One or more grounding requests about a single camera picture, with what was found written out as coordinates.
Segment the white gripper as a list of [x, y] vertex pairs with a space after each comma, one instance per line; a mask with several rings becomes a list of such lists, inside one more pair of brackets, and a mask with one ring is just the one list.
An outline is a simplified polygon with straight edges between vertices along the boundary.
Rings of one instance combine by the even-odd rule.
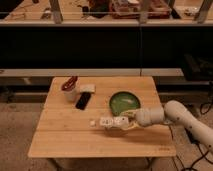
[[131, 123], [127, 127], [122, 128], [124, 131], [132, 130], [142, 127], [148, 127], [154, 124], [161, 124], [164, 121], [164, 110], [159, 108], [141, 108], [136, 112], [125, 111], [120, 116], [128, 118], [136, 118], [136, 122]]

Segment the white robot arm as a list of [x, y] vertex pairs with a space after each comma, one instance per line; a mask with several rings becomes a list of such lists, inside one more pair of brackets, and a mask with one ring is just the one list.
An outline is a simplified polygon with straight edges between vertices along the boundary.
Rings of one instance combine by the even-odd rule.
[[132, 127], [164, 124], [166, 120], [181, 124], [213, 154], [213, 129], [196, 119], [176, 100], [170, 100], [160, 107], [126, 110], [121, 115], [132, 119]]

